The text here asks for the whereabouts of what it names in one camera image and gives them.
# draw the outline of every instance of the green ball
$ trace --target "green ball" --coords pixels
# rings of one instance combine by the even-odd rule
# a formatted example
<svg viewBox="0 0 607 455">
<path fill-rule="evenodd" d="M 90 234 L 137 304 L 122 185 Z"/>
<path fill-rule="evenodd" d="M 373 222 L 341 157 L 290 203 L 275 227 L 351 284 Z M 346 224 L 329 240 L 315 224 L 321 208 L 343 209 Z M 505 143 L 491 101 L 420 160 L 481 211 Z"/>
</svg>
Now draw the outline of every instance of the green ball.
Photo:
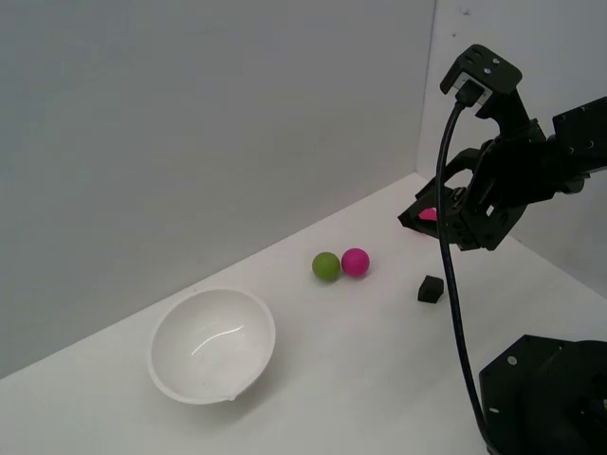
<svg viewBox="0 0 607 455">
<path fill-rule="evenodd" d="M 333 282 L 340 274 L 340 259 L 333 253 L 321 253 L 312 261 L 312 271 L 321 280 Z"/>
</svg>

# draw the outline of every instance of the black cable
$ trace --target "black cable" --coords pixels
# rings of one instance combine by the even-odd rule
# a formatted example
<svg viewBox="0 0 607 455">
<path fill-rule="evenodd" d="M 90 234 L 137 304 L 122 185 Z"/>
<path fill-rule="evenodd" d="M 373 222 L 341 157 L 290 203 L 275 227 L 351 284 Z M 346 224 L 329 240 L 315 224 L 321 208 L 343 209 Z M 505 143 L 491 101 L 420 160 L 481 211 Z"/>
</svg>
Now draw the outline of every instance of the black cable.
<svg viewBox="0 0 607 455">
<path fill-rule="evenodd" d="M 466 103 L 462 102 L 458 97 L 458 102 L 453 106 L 449 121 L 445 127 L 445 133 L 440 143 L 440 152 L 438 154 L 438 161 L 436 163 L 436 227 L 438 231 L 438 242 L 440 244 L 440 253 L 443 260 L 443 267 L 445 268 L 445 280 L 447 282 L 447 290 L 449 292 L 449 300 L 451 302 L 451 318 L 453 319 L 453 331 L 455 334 L 455 344 L 457 345 L 457 353 L 459 354 L 459 361 L 462 366 L 462 373 L 464 374 L 464 380 L 466 382 L 466 389 L 472 409 L 474 410 L 474 417 L 476 418 L 476 425 L 487 445 L 487 449 L 493 455 L 500 455 L 500 452 L 493 445 L 489 439 L 487 431 L 487 423 L 485 422 L 485 415 L 483 414 L 483 408 L 476 392 L 476 386 L 474 385 L 474 375 L 472 374 L 472 368 L 468 357 L 468 349 L 466 348 L 466 338 L 464 337 L 464 324 L 462 322 L 462 313 L 459 306 L 459 296 L 457 294 L 457 283 L 455 281 L 455 272 L 453 270 L 453 261 L 451 259 L 451 251 L 449 250 L 449 234 L 447 231 L 447 218 L 446 218 L 446 204 L 445 204 L 445 167 L 447 166 L 447 154 L 449 153 L 449 146 L 451 144 L 451 137 L 453 136 L 453 130 L 455 129 L 455 123 L 459 119 L 460 114 L 466 108 Z"/>
</svg>

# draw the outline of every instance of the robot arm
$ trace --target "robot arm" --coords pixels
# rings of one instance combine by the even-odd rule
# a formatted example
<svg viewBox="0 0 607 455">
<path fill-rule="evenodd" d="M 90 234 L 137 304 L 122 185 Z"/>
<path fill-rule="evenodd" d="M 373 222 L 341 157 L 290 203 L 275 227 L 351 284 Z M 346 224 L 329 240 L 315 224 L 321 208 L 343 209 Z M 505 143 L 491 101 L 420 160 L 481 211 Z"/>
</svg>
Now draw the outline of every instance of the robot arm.
<svg viewBox="0 0 607 455">
<path fill-rule="evenodd" d="M 480 149 L 466 149 L 447 166 L 450 179 L 472 171 L 466 188 L 447 188 L 449 241 L 460 249 L 495 249 L 532 203 L 556 192 L 580 192 L 590 173 L 607 168 L 607 98 L 553 118 L 555 135 L 546 139 L 529 119 L 516 86 L 521 72 L 481 45 L 460 55 L 441 90 L 448 93 L 472 80 L 483 89 L 478 118 L 492 118 L 500 134 Z M 403 227 L 437 237 L 436 223 L 419 218 L 436 207 L 434 179 L 399 217 Z"/>
</svg>

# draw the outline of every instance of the magenta ball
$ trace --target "magenta ball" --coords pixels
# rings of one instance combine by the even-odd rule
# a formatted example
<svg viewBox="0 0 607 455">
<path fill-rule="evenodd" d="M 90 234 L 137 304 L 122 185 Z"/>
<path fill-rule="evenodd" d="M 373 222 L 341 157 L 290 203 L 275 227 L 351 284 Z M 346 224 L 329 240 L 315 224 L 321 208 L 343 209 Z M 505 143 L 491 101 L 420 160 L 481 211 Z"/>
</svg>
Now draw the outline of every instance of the magenta ball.
<svg viewBox="0 0 607 455">
<path fill-rule="evenodd" d="M 360 248 L 348 249 L 341 256 L 341 268 L 351 277 L 361 277 L 369 270 L 369 255 Z"/>
</svg>

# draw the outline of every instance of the bowl rim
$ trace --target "bowl rim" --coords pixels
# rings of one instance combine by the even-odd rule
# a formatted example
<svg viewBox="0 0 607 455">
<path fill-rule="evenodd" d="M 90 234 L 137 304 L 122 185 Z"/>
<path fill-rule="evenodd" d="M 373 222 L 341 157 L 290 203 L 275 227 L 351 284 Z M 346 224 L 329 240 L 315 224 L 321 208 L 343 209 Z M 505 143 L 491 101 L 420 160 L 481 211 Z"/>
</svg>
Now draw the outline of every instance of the bowl rim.
<svg viewBox="0 0 607 455">
<path fill-rule="evenodd" d="M 230 292 L 236 292 L 239 294 L 242 294 L 248 298 L 250 298 L 251 300 L 253 300 L 264 312 L 264 314 L 266 315 L 266 319 L 269 322 L 269 330 L 270 330 L 270 343 L 269 343 L 269 349 L 266 352 L 266 355 L 264 356 L 263 361 L 260 363 L 260 365 L 255 369 L 255 371 L 253 371 L 246 380 L 244 380 L 241 385 L 239 387 L 237 387 L 235 389 L 235 391 L 230 394 L 230 395 L 217 395 L 217 396 L 210 396 L 210 397 L 206 397 L 206 398 L 191 398 L 188 396 L 184 396 L 181 395 L 180 393 L 177 393 L 176 391 L 173 391 L 171 388 L 169 388 L 168 386 L 166 386 L 164 384 L 164 382 L 162 382 L 162 380 L 158 377 L 157 373 L 156 373 L 156 368 L 154 366 L 154 362 L 152 361 L 152 351 L 154 349 L 154 341 L 156 340 L 156 335 L 157 332 L 160 328 L 160 326 L 164 323 L 164 321 L 167 319 L 167 317 L 169 315 L 171 315 L 171 313 L 173 313 L 173 311 L 177 308 L 177 306 L 181 305 L 183 302 L 192 299 L 200 294 L 204 294 L 207 292 L 212 292 L 212 291 L 230 291 Z M 169 308 L 169 310 L 162 316 L 162 318 L 160 318 L 160 320 L 158 321 L 158 323 L 156 324 L 154 331 L 152 332 L 152 336 L 150 338 L 150 341 L 148 343 L 148 351 L 147 351 L 147 364 L 148 364 L 148 373 L 150 374 L 150 377 L 152 378 L 152 381 L 154 382 L 154 384 L 156 385 L 156 387 L 158 387 L 158 389 L 160 391 L 162 391 L 165 395 L 167 395 L 170 398 L 173 398 L 176 401 L 179 401 L 181 403 L 186 403 L 189 405 L 209 405 L 212 403 L 219 403 L 222 401 L 233 401 L 239 394 L 241 394 L 243 391 L 245 391 L 253 382 L 255 382 L 255 380 L 261 375 L 261 373 L 266 369 L 267 363 L 269 362 L 270 358 L 272 357 L 272 354 L 274 352 L 274 345 L 276 344 L 276 326 L 274 323 L 274 317 L 272 316 L 272 314 L 269 311 L 269 308 L 267 307 L 267 305 L 264 303 L 263 300 L 259 299 L 256 295 L 248 292 L 248 291 L 243 291 L 242 289 L 238 289 L 235 287 L 204 287 L 201 289 L 196 289 L 195 292 L 193 292 L 192 294 L 189 294 L 187 296 L 184 296 L 183 298 L 181 298 L 179 301 L 177 301 L 176 303 L 174 303 L 173 305 L 171 305 L 171 308 Z"/>
</svg>

